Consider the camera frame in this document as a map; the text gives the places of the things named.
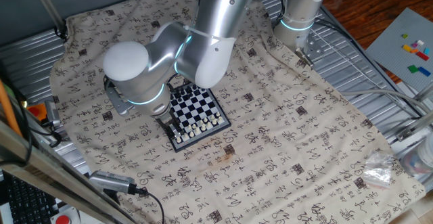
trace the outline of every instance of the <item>beige tablecloth with calligraphy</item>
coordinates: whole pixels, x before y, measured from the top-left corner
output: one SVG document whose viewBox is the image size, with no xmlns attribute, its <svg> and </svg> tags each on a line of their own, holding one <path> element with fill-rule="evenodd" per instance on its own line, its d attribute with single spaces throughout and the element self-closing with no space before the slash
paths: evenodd
<svg viewBox="0 0 433 224">
<path fill-rule="evenodd" d="M 128 0 L 68 18 L 66 54 L 51 71 L 51 88 L 92 171 L 147 187 L 167 223 L 387 223 L 425 195 L 398 160 L 390 189 L 366 186 L 368 153 L 392 150 L 273 36 L 260 0 L 250 5 L 228 71 L 212 88 L 232 127 L 175 153 L 149 116 L 119 116 L 104 92 L 107 49 L 120 41 L 145 45 L 169 21 L 190 24 L 195 6 L 196 0 Z M 234 154 L 226 153 L 228 145 Z M 119 197 L 139 223 L 161 222 L 153 199 Z"/>
</svg>

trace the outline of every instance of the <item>red button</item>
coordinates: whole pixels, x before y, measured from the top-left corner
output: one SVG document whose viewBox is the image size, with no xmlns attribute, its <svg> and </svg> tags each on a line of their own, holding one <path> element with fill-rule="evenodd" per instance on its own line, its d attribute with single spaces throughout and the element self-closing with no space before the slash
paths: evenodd
<svg viewBox="0 0 433 224">
<path fill-rule="evenodd" d="M 59 216 L 59 218 L 55 220 L 55 224 L 70 224 L 70 219 L 65 215 Z"/>
</svg>

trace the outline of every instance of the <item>gray cable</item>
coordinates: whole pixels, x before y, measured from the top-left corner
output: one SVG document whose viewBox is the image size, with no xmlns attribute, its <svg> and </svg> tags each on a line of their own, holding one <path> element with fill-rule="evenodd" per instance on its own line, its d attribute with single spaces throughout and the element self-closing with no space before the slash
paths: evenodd
<svg viewBox="0 0 433 224">
<path fill-rule="evenodd" d="M 383 93 L 383 94 L 396 95 L 398 97 L 407 99 L 411 103 L 415 104 L 416 106 L 421 108 L 426 114 L 430 112 L 430 110 L 425 105 L 423 105 L 421 102 L 416 101 L 412 97 L 407 96 L 407 95 L 402 94 L 402 93 L 399 93 L 397 91 L 391 91 L 388 89 L 368 89 L 368 90 L 364 90 L 364 91 L 350 91 L 350 92 L 340 91 L 340 93 L 344 96 L 362 95 L 362 94 L 368 94 L 368 93 Z"/>
<path fill-rule="evenodd" d="M 313 33 L 315 33 L 317 35 L 317 37 L 319 37 L 323 42 L 326 43 L 326 45 L 328 45 L 331 49 L 333 49 L 341 58 L 343 58 L 346 62 L 348 62 L 350 65 L 353 66 L 353 68 L 355 68 L 356 70 L 358 70 L 358 72 L 360 72 L 365 78 L 367 78 L 370 82 L 372 82 L 377 88 L 379 89 L 383 89 L 382 87 L 380 87 L 380 85 L 378 85 L 376 82 L 374 82 L 370 77 L 367 76 L 367 74 L 365 74 L 364 71 L 362 71 L 361 68 L 359 68 L 354 61 L 352 61 L 352 59 L 346 55 L 340 48 L 331 45 L 331 43 L 329 41 L 326 41 L 323 37 L 321 37 L 319 34 L 317 34 L 316 31 L 314 31 L 314 29 L 311 29 L 311 31 Z M 394 98 L 393 96 L 391 96 L 390 94 L 386 94 L 386 96 L 392 101 L 394 102 L 401 110 L 404 110 L 405 112 L 407 112 L 409 115 L 412 116 L 417 116 L 414 115 L 414 113 L 412 111 L 410 111 L 408 108 L 406 108 L 406 106 L 404 106 L 402 103 L 400 103 L 399 100 L 397 100 L 397 98 Z"/>
</svg>

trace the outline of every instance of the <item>lego brick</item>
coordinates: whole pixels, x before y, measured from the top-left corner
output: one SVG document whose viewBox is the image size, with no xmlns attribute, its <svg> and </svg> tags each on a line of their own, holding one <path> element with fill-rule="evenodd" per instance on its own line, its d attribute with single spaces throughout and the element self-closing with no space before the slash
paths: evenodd
<svg viewBox="0 0 433 224">
<path fill-rule="evenodd" d="M 403 45 L 403 49 L 407 52 L 411 52 L 412 48 L 408 45 Z"/>
<path fill-rule="evenodd" d="M 416 73 L 418 72 L 418 68 L 415 65 L 409 66 L 407 67 L 409 69 L 409 71 L 411 71 L 411 73 Z"/>
<path fill-rule="evenodd" d="M 426 76 L 430 76 L 430 75 L 431 75 L 431 72 L 428 72 L 428 71 L 427 71 L 425 68 L 423 68 L 423 67 L 419 67 L 418 70 L 419 70 L 422 74 L 424 74 L 424 75 L 426 75 Z"/>
<path fill-rule="evenodd" d="M 424 61 L 428 60 L 428 56 L 426 56 L 424 53 L 422 52 L 417 52 L 417 56 L 419 56 L 420 58 L 422 58 Z"/>
</svg>

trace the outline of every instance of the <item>black and white checkered board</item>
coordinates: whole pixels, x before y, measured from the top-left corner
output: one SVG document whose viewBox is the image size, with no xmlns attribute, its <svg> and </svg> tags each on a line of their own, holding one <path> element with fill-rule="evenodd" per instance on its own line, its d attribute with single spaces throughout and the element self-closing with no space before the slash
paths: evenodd
<svg viewBox="0 0 433 224">
<path fill-rule="evenodd" d="M 170 103 L 182 129 L 182 137 L 170 139 L 176 152 L 231 126 L 210 89 L 201 89 L 192 83 L 184 85 L 171 93 Z"/>
</svg>

